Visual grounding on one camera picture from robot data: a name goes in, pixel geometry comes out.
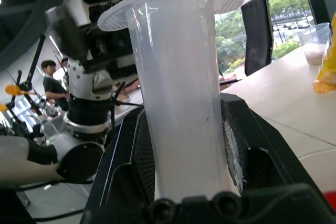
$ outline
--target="yellow bag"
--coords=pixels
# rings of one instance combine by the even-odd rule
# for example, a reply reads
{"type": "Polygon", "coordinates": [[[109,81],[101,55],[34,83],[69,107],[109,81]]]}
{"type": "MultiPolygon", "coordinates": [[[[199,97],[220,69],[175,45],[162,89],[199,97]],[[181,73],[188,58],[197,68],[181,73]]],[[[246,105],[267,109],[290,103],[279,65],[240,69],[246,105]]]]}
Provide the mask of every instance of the yellow bag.
{"type": "Polygon", "coordinates": [[[323,56],[320,72],[313,83],[313,88],[317,93],[336,90],[336,13],[332,19],[329,47],[323,56]]]}

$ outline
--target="man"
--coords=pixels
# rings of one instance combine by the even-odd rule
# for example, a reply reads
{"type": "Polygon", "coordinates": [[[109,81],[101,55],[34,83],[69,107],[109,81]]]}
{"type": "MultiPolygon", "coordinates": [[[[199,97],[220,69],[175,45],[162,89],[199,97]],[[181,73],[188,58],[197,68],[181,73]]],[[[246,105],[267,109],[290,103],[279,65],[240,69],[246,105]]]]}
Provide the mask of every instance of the man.
{"type": "Polygon", "coordinates": [[[64,69],[68,68],[68,58],[63,58],[61,61],[61,65],[64,69]]]}
{"type": "Polygon", "coordinates": [[[46,73],[43,79],[43,86],[47,99],[54,99],[63,111],[67,111],[68,92],[62,87],[61,83],[52,77],[56,72],[56,63],[53,60],[46,60],[41,63],[41,68],[46,73]]]}

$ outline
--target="yellow object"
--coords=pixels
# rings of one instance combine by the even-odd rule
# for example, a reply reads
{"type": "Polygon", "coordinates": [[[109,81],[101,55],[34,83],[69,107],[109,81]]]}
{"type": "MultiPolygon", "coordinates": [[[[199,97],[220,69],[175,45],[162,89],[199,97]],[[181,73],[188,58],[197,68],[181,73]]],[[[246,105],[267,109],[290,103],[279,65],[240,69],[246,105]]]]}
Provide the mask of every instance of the yellow object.
{"type": "Polygon", "coordinates": [[[16,85],[8,85],[5,89],[5,91],[6,91],[7,94],[10,94],[10,95],[35,94],[33,92],[22,91],[16,85]]]}
{"type": "Polygon", "coordinates": [[[319,75],[313,83],[316,93],[326,93],[336,90],[336,13],[332,19],[329,48],[323,56],[319,75]]]}
{"type": "Polygon", "coordinates": [[[7,110],[7,106],[4,104],[0,104],[0,112],[5,112],[7,110]]]}

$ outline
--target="green foliage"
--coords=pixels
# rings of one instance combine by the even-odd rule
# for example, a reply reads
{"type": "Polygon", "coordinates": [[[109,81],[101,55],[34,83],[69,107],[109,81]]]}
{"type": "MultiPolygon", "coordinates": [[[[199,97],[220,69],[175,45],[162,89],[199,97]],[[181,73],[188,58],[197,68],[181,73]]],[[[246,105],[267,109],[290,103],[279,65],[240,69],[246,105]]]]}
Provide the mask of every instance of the green foliage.
{"type": "Polygon", "coordinates": [[[297,41],[288,41],[273,50],[272,58],[278,60],[298,47],[300,47],[300,43],[297,41]]]}
{"type": "Polygon", "coordinates": [[[283,11],[286,13],[298,10],[309,10],[308,0],[269,0],[270,10],[273,17],[280,15],[283,11]]]}
{"type": "MultiPolygon", "coordinates": [[[[284,13],[309,10],[308,0],[270,0],[273,17],[284,13]]],[[[241,10],[220,16],[216,21],[216,46],[218,66],[221,72],[230,73],[240,66],[245,59],[246,34],[241,10]]],[[[273,52],[273,58],[279,59],[285,54],[299,47],[295,41],[279,46],[273,52]]]]}
{"type": "Polygon", "coordinates": [[[236,68],[238,68],[241,64],[244,64],[245,62],[245,58],[243,59],[238,59],[233,63],[229,63],[228,66],[229,68],[226,69],[226,71],[224,73],[232,73],[236,68]]]}
{"type": "Polygon", "coordinates": [[[218,66],[222,72],[229,63],[245,57],[245,28],[240,9],[222,15],[216,21],[216,46],[218,66]]]}

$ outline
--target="office chair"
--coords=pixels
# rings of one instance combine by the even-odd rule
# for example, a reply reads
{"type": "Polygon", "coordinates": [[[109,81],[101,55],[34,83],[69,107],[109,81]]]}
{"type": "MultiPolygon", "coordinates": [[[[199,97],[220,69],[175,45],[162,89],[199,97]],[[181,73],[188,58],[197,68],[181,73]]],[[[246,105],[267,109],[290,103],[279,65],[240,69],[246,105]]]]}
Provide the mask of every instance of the office chair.
{"type": "MultiPolygon", "coordinates": [[[[273,27],[269,0],[251,0],[241,7],[246,31],[245,74],[249,76],[271,63],[273,27]]],[[[220,86],[239,80],[221,81],[220,86]]]]}

